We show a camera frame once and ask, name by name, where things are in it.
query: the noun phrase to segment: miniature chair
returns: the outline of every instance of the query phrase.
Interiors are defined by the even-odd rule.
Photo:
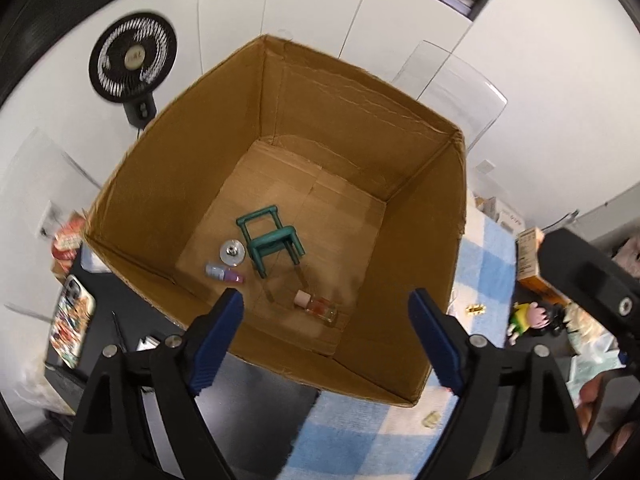
[[[246,228],[246,223],[249,220],[253,220],[267,214],[271,215],[277,229],[252,240],[249,236],[249,231]],[[236,219],[236,224],[244,235],[244,240],[246,240],[246,251],[249,254],[249,257],[254,261],[255,267],[258,269],[258,273],[261,278],[267,277],[267,272],[264,269],[262,259],[268,254],[277,253],[278,251],[286,249],[289,256],[291,256],[294,265],[298,265],[300,263],[300,256],[305,254],[305,250],[302,248],[300,239],[296,234],[295,227],[291,225],[282,226],[282,222],[278,217],[278,207],[275,205],[263,207],[258,211],[241,216]]]

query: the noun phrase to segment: cardboard box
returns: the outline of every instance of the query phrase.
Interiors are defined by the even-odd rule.
[[[518,236],[518,272],[516,279],[523,286],[538,293],[551,303],[567,306],[571,300],[540,275],[538,249],[545,234],[537,227],[523,231]]]
[[[482,204],[482,211],[512,235],[519,235],[525,229],[522,216],[498,197],[493,196],[485,200]]]
[[[86,240],[134,290],[187,327],[225,284],[204,275],[235,218],[276,204],[306,249],[238,268],[236,356],[349,396],[414,404],[430,365],[408,319],[423,286],[446,309],[465,224],[459,129],[373,76],[261,37],[150,124],[96,199]],[[252,235],[273,229],[261,219]],[[295,292],[338,305],[333,327]]]

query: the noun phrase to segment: cartoon figurine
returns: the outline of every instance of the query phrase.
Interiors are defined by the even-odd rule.
[[[509,320],[507,337],[509,344],[514,345],[516,340],[527,330],[531,335],[543,335],[551,332],[557,336],[565,327],[564,308],[560,304],[551,304],[543,301],[538,303],[515,303],[514,313]]]

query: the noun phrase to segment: plastic bag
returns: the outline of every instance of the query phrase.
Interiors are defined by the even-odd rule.
[[[613,257],[613,261],[634,278],[640,279],[640,234],[629,238]]]
[[[44,361],[35,358],[22,371],[22,377],[15,384],[14,391],[25,402],[50,412],[75,415],[69,405],[53,389],[44,377]]]
[[[575,303],[565,307],[564,320],[575,351],[587,360],[601,363],[613,344],[613,335]]]

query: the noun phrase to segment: white cabinet door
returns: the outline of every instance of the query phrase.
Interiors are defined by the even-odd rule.
[[[360,1],[267,0],[262,33],[338,57]]]
[[[260,36],[264,0],[199,0],[198,10],[204,72]]]
[[[390,82],[421,41],[451,52],[470,24],[438,0],[362,0],[340,58]]]

